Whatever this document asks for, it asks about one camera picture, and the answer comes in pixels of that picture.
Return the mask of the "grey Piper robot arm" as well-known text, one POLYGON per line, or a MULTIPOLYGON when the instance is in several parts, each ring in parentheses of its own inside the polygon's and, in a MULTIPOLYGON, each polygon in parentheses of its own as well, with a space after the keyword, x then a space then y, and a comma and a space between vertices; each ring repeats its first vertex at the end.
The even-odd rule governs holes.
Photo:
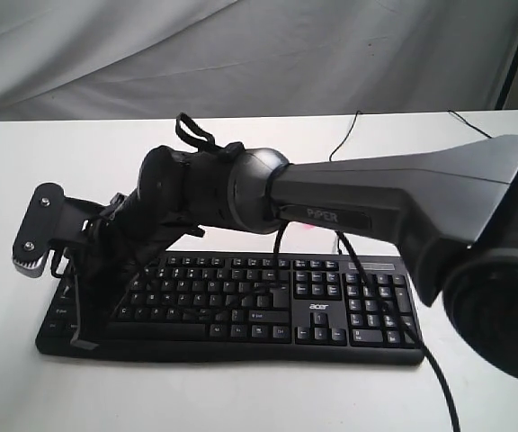
POLYGON ((518 135, 444 150, 292 164, 224 147, 185 113, 145 156, 135 190, 94 215, 76 256, 82 337, 101 332, 149 261, 204 227, 280 236, 292 222, 397 248, 419 300, 441 299, 464 341, 518 378, 518 135))

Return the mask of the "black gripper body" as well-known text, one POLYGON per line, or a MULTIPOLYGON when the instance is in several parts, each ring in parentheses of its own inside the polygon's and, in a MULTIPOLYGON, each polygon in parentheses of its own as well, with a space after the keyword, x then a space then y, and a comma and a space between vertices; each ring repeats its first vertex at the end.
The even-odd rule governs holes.
POLYGON ((184 235, 202 237, 204 230, 158 196, 118 194, 107 206, 82 202, 87 226, 78 253, 78 284, 85 293, 123 290, 135 276, 145 280, 145 267, 184 235))

